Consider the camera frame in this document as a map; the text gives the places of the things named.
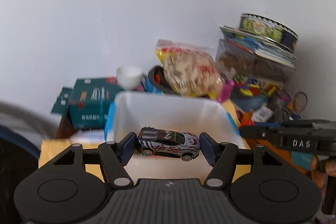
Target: white bowl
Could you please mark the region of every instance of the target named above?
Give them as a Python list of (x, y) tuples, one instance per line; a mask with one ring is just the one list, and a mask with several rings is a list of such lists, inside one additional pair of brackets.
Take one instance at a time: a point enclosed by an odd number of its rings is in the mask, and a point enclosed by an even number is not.
[(140, 85), (143, 71), (136, 67), (120, 67), (117, 69), (118, 85), (126, 90), (133, 90)]

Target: plastic snack bag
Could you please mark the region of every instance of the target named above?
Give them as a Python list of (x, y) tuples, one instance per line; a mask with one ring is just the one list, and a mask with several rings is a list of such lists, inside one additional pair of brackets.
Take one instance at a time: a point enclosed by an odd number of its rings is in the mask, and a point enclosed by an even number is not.
[(206, 48), (197, 48), (168, 40), (159, 40), (156, 55), (169, 85), (183, 96), (209, 95), (216, 99), (223, 80)]

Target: white plastic bin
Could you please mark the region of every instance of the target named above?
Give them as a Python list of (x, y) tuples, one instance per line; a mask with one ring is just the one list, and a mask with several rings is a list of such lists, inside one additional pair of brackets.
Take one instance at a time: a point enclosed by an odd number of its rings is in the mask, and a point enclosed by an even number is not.
[[(110, 118), (113, 118), (113, 123), (108, 131), (108, 141), (119, 142), (129, 132), (139, 133), (142, 127), (151, 126), (187, 131), (197, 136), (207, 132), (217, 142), (231, 142), (245, 148), (231, 117), (219, 103), (211, 100), (121, 92), (115, 98), (115, 113)], [(125, 169), (134, 181), (138, 178), (199, 178), (204, 181), (212, 167), (202, 153), (189, 162), (135, 153)]]

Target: dark green cardboard box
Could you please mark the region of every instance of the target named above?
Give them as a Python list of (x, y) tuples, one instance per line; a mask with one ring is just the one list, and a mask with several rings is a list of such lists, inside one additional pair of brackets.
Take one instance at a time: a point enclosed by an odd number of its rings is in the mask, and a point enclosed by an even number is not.
[(63, 87), (51, 112), (66, 116), (74, 128), (104, 128), (110, 103), (121, 91), (115, 78), (77, 79), (73, 88)]

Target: toy car's rear wheel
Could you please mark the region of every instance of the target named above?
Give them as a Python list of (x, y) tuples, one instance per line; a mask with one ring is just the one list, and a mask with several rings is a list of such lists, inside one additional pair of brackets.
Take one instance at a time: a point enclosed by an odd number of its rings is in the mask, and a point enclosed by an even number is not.
[(142, 154), (145, 155), (145, 156), (147, 156), (147, 157), (150, 157), (154, 153), (153, 153), (153, 150), (151, 150), (151, 149), (144, 149), (144, 150), (142, 150)]
[(193, 159), (192, 153), (184, 153), (181, 157), (183, 161), (191, 161)]

